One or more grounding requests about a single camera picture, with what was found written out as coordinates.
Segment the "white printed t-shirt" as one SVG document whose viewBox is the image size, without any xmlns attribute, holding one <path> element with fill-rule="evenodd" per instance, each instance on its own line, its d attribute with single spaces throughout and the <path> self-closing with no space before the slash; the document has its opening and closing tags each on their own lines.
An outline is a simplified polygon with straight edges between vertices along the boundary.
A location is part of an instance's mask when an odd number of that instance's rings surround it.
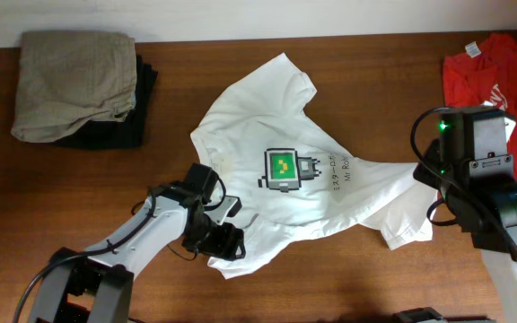
<svg viewBox="0 0 517 323">
<path fill-rule="evenodd" d="M 414 179 L 415 165 L 352 155 L 306 116 L 315 94 L 279 55 L 229 86 L 191 134 L 222 191 L 241 200 L 232 221 L 244 232 L 244 258 L 208 261 L 227 279 L 256 272 L 291 243 L 358 224 L 389 249 L 433 237 L 425 214 L 436 192 Z"/>
</svg>

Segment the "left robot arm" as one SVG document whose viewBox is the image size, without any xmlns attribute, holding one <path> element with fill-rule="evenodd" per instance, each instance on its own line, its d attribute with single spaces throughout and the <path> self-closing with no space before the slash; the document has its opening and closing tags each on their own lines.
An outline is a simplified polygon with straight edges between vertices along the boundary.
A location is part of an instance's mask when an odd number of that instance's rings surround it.
<svg viewBox="0 0 517 323">
<path fill-rule="evenodd" d="M 207 195 L 176 182 L 149 191 L 141 209 L 83 252 L 60 249 L 27 287 L 37 293 L 31 322 L 128 322 L 133 283 L 170 242 L 228 261 L 245 257 L 244 232 L 228 223 L 241 200 Z"/>
</svg>

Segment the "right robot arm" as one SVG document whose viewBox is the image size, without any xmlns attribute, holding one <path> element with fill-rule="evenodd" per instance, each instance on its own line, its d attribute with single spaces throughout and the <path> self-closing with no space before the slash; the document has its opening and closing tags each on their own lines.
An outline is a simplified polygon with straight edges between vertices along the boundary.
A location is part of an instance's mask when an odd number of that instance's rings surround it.
<svg viewBox="0 0 517 323">
<path fill-rule="evenodd" d="M 414 178 L 436 189 L 440 198 L 427 214 L 445 205 L 470 235 L 498 291 L 504 318 L 517 322 L 517 180 L 508 142 L 514 117 L 478 106 L 436 108 L 440 135 L 418 159 Z"/>
</svg>

